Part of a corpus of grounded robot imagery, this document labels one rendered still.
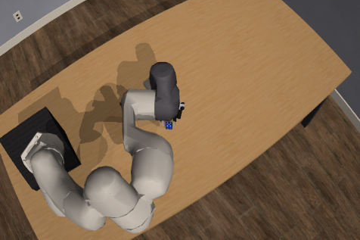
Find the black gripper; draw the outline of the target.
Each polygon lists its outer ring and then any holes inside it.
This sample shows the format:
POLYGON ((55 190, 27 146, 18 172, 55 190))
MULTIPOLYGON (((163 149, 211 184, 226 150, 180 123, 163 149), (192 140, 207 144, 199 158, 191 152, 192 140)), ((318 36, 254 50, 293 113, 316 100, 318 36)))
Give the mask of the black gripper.
MULTIPOLYGON (((173 121, 173 126, 175 126, 176 118, 181 119, 182 111, 183 111, 184 109, 185 109, 185 103, 182 102, 182 103, 179 105, 178 114, 172 119, 172 121, 173 121)), ((162 125, 164 126, 165 121, 162 120, 161 122, 162 122, 162 125)))

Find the tan square mat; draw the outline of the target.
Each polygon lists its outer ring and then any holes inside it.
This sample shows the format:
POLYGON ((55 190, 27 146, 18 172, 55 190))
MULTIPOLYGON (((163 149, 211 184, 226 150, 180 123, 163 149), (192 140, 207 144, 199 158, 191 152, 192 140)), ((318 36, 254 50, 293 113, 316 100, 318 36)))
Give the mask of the tan square mat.
POLYGON ((155 121, 157 121, 157 120, 137 120, 138 126, 143 126, 145 124, 153 123, 155 121))

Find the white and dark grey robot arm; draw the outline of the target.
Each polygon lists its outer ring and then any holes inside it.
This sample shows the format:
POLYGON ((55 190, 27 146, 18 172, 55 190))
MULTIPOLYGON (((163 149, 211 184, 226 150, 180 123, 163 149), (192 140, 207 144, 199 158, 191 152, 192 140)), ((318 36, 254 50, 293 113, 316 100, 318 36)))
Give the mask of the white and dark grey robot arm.
POLYGON ((93 170, 85 188, 80 187, 64 169, 64 144, 55 134, 37 132, 21 154, 57 216, 91 231, 100 229, 107 217, 130 233, 150 225, 153 200, 168 191, 172 179, 173 152, 167 140, 136 127, 135 121, 171 121, 178 114, 180 98, 170 63, 152 65, 143 84, 146 89, 129 89, 121 100, 123 144, 132 156, 129 184, 117 170, 104 166, 93 170))

